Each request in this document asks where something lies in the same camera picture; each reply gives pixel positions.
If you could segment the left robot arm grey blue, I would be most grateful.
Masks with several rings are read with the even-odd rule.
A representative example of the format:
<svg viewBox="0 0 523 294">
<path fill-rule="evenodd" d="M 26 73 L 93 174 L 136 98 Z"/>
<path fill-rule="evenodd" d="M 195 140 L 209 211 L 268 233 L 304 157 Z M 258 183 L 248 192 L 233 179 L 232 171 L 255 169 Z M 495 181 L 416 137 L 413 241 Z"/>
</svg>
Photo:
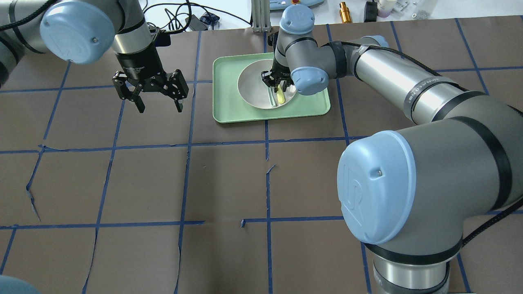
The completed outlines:
<svg viewBox="0 0 523 294">
<path fill-rule="evenodd" d="M 118 97 L 145 105 L 142 92 L 161 93 L 178 112 L 189 89 L 181 70 L 164 70 L 158 46 L 170 34 L 148 24 L 137 0 L 8 0 L 1 2 L 1 85 L 26 51 L 51 52 L 64 61 L 89 65 L 112 49 L 121 71 L 112 82 Z"/>
</svg>

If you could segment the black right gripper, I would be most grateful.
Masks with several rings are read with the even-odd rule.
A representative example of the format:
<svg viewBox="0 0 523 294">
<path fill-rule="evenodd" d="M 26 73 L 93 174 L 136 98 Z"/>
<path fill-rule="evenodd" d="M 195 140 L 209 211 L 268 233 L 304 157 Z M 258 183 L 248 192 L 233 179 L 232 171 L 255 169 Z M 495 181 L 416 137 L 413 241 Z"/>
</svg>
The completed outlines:
<svg viewBox="0 0 523 294">
<path fill-rule="evenodd" d="M 291 79 L 289 67 L 280 64 L 276 58 L 273 59 L 269 72 L 261 72 L 261 80 L 267 87 L 272 87 L 273 89 L 276 89 L 284 81 L 284 84 L 281 84 L 283 92 L 286 92 L 291 85 L 295 84 Z"/>
</svg>

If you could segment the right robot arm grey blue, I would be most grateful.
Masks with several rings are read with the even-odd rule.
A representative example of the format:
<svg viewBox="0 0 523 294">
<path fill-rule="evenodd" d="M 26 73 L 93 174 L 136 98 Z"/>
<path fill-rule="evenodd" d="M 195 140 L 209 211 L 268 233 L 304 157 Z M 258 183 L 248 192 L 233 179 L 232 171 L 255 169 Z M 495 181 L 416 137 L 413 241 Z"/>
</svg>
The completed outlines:
<svg viewBox="0 0 523 294">
<path fill-rule="evenodd" d="M 450 261 L 472 238 L 522 205 L 522 112 L 389 48 L 383 36 L 319 45 L 302 4 L 270 36 L 275 89 L 310 96 L 347 75 L 408 120 L 350 143 L 337 195 L 351 234 L 374 254 L 382 294 L 445 294 Z"/>
</svg>

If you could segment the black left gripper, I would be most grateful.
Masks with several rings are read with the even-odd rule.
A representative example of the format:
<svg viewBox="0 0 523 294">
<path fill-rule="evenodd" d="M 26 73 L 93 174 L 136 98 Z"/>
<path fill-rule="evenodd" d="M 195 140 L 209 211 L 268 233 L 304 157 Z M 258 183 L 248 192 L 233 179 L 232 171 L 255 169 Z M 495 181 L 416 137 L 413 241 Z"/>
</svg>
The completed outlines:
<svg viewBox="0 0 523 294">
<path fill-rule="evenodd" d="M 123 70 L 116 71 L 112 82 L 121 100 L 133 102 L 137 110 L 144 113 L 145 104 L 140 93 L 159 92 L 167 94 L 174 101 L 178 112 L 183 111 L 183 100 L 189 93 L 188 84 L 181 70 L 165 72 L 155 41 L 138 52 L 115 52 L 115 55 Z"/>
</svg>

